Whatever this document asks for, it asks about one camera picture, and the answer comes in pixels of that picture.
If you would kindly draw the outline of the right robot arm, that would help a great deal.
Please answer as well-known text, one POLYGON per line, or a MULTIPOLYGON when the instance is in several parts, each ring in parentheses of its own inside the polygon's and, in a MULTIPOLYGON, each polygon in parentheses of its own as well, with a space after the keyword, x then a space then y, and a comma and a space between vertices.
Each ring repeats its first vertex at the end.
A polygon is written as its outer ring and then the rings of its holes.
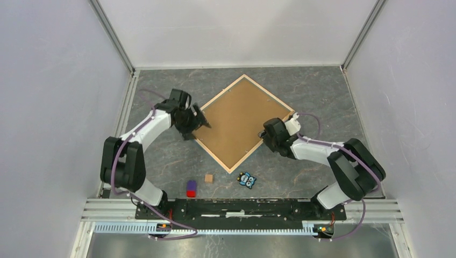
POLYGON ((311 199, 310 211, 315 218, 325 219, 337 205, 360 201, 380 189, 386 172, 359 139, 346 142, 316 140, 301 135, 300 128, 296 118, 289 117, 286 121, 272 118, 263 124, 259 138, 272 152, 283 157, 331 168, 336 182, 311 199))

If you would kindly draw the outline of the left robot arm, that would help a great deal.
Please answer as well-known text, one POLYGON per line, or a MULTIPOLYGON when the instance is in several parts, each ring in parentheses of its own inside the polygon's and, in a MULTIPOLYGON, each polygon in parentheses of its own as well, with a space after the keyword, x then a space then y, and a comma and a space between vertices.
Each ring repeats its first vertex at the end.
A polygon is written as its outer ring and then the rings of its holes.
POLYGON ((166 193, 146 179, 144 152, 157 137, 174 127, 184 140, 193 140, 194 131, 210 127, 191 95, 172 89, 168 98, 155 104, 149 114, 133 129, 120 137, 108 137, 103 146, 100 178, 111 186, 115 195, 129 194, 149 204, 156 219, 169 212, 166 193))

